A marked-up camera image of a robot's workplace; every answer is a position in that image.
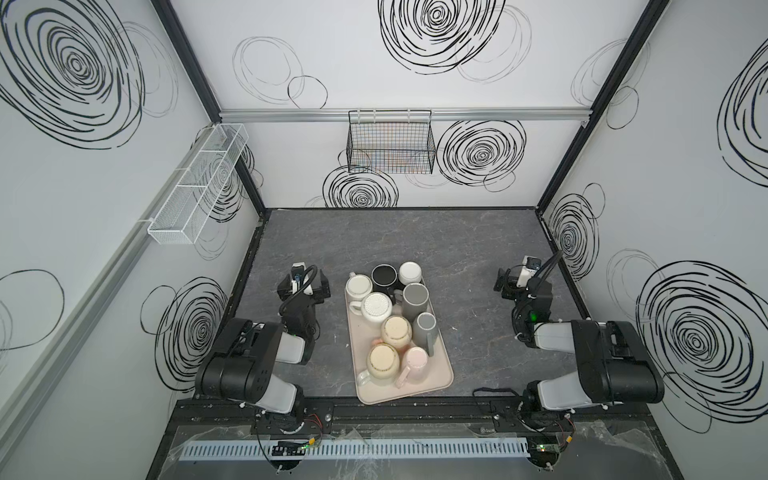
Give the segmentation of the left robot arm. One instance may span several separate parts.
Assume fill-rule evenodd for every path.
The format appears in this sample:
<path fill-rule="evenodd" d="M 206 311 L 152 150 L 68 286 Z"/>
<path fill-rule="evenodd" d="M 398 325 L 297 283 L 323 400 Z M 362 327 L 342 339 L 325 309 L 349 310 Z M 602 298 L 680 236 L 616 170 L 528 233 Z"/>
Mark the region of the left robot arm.
<path fill-rule="evenodd" d="M 277 322 L 232 318 L 226 322 L 195 376 L 195 392 L 301 417 L 301 387 L 273 373 L 277 363 L 305 365 L 320 336 L 316 306 L 331 297 L 327 277 L 315 265 L 295 263 L 277 286 Z"/>

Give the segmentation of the pink mug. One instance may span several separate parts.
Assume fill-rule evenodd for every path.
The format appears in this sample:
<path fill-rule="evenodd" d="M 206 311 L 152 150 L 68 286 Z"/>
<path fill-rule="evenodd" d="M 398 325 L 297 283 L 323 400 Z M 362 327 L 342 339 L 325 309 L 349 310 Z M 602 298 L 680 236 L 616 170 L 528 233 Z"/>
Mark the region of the pink mug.
<path fill-rule="evenodd" d="M 428 366 L 429 356 L 423 348 L 409 348 L 402 357 L 402 368 L 395 386 L 402 388 L 406 383 L 421 383 L 427 376 Z"/>

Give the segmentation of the tall grey mug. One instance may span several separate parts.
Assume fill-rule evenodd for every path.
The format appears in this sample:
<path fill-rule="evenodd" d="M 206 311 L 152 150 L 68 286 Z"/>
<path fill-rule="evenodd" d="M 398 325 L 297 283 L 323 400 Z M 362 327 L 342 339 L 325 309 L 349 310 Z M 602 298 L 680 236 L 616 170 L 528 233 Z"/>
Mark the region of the tall grey mug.
<path fill-rule="evenodd" d="M 426 351 L 427 355 L 435 355 L 435 344 L 439 336 L 436 317 L 430 312 L 419 314 L 412 324 L 414 344 Z"/>

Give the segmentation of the speckled cream mug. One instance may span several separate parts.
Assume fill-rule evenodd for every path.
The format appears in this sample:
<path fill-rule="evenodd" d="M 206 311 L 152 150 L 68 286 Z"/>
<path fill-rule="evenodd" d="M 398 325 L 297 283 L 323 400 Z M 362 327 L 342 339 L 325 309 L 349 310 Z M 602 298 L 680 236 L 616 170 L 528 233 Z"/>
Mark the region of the speckled cream mug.
<path fill-rule="evenodd" d="M 400 373 L 400 355 L 389 344 L 374 345 L 366 357 L 366 367 L 356 377 L 358 386 L 373 383 L 379 386 L 391 385 Z"/>

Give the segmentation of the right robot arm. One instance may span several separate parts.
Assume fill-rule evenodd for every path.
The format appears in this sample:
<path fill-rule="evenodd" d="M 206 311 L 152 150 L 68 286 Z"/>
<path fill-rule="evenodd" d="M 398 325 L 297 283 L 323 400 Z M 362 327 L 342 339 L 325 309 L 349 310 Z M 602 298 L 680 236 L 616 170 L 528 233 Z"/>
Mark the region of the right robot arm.
<path fill-rule="evenodd" d="M 657 404 L 663 400 L 662 375 L 636 329 L 626 321 L 551 318 L 550 262 L 500 269 L 493 290 L 514 303 L 511 325 L 525 346 L 575 356 L 573 372 L 532 381 L 522 394 L 524 412 L 572 411 L 614 404 Z"/>

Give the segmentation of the orange and cream mug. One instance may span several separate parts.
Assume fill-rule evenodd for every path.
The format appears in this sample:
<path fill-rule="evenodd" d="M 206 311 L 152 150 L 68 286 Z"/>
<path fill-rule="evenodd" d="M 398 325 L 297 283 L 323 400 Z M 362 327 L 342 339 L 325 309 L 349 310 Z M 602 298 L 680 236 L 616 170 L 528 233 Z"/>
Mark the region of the orange and cream mug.
<path fill-rule="evenodd" d="M 380 329 L 381 340 L 394 347 L 398 352 L 405 352 L 411 345 L 411 323 L 401 316 L 392 316 L 385 320 Z"/>

